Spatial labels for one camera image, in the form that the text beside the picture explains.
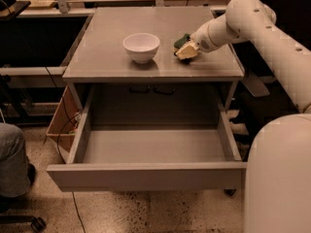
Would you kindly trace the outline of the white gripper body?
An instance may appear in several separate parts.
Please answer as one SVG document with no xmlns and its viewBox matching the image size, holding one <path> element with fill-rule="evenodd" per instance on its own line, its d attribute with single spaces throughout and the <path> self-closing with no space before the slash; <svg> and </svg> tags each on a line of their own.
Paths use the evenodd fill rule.
<svg viewBox="0 0 311 233">
<path fill-rule="evenodd" d="M 202 24 L 190 38 L 200 51 L 211 52 L 232 43 L 235 32 L 227 25 L 225 15 L 222 15 Z"/>
</svg>

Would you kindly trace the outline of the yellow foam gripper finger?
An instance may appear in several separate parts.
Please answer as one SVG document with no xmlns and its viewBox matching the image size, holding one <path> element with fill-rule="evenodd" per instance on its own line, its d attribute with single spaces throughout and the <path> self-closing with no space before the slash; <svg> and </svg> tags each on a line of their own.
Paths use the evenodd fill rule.
<svg viewBox="0 0 311 233">
<path fill-rule="evenodd" d="M 175 55 L 180 59 L 191 59 L 199 54 L 199 47 L 193 40 L 186 40 L 184 42 L 178 42 L 174 48 L 176 49 Z"/>
</svg>

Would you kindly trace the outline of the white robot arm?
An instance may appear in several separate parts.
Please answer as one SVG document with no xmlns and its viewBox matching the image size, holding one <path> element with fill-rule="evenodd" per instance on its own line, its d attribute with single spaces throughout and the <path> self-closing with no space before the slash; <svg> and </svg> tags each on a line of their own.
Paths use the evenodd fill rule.
<svg viewBox="0 0 311 233">
<path fill-rule="evenodd" d="M 231 0 L 176 48 L 191 59 L 225 44 L 253 44 L 297 109 L 268 122 L 247 161 L 244 233 L 311 233 L 311 52 L 276 25 L 260 0 Z"/>
</svg>

